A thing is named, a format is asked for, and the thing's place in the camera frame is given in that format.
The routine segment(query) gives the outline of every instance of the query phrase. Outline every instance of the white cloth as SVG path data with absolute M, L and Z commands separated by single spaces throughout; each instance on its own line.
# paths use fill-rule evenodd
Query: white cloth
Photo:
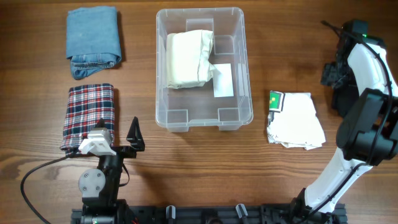
M 304 147 L 306 150 L 322 147 L 326 141 L 325 134 L 316 117 L 311 93 L 272 92 L 280 94 L 281 98 L 279 108 L 270 107 L 267 127 L 269 143 Z
M 213 31 L 193 30 L 167 36 L 167 87 L 203 86 L 213 78 L 214 66 L 209 62 L 213 48 Z

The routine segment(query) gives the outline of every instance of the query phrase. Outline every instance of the clear plastic container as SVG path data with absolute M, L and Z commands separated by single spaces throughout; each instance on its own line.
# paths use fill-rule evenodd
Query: clear plastic container
M 210 63 L 230 63 L 234 96 L 214 97 L 213 79 L 202 87 L 167 88 L 166 40 L 171 33 L 214 32 Z M 192 126 L 237 130 L 253 119 L 243 11 L 240 8 L 162 9 L 156 15 L 156 123 L 172 132 Z

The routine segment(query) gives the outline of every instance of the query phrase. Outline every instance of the green graphic on shirt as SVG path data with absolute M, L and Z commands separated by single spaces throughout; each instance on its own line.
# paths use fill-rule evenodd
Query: green graphic on shirt
M 276 92 L 270 92 L 269 94 L 269 109 L 279 109 L 280 106 L 280 97 L 282 94 Z

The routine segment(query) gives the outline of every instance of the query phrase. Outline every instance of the wooden table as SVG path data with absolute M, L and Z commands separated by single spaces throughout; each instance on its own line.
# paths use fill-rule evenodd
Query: wooden table
M 259 205 L 288 203 L 311 184 L 335 152 L 341 118 L 330 108 L 331 89 L 320 84 L 338 41 L 319 22 L 369 21 L 369 33 L 387 44 L 398 73 L 398 3 L 394 1 L 171 1 L 121 2 L 123 62 L 80 81 L 65 58 L 67 12 L 104 3 L 0 5 L 0 223 L 40 223 L 19 184 L 31 168 L 62 157 L 59 150 L 68 89 L 89 83 L 117 88 L 117 144 L 134 116 L 146 151 L 126 160 L 131 173 L 119 198 L 129 205 Z M 246 21 L 254 119 L 239 131 L 191 128 L 170 133 L 155 123 L 155 15 L 163 8 L 240 7 Z M 326 134 L 321 149 L 267 143 L 269 90 L 309 91 Z M 81 208 L 77 182 L 97 158 L 72 159 L 31 175 L 25 189 L 52 223 L 69 223 Z M 384 161 L 343 196 L 350 223 L 396 223 L 398 160 Z

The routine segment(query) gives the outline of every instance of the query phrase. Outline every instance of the folded clothing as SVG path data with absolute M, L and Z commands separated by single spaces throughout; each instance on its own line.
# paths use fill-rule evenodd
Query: folded clothing
M 213 78 L 208 61 L 213 48 L 213 31 L 193 30 L 169 34 L 166 45 L 168 88 L 203 86 Z
M 101 118 L 114 139 L 113 96 L 113 86 L 107 83 L 69 89 L 61 150 L 70 153 L 73 148 L 79 147 Z
M 285 147 L 322 147 L 326 141 L 316 116 L 311 93 L 271 91 L 268 115 L 268 141 Z
M 122 60 L 115 7 L 81 7 L 68 12 L 67 59 L 76 80 Z

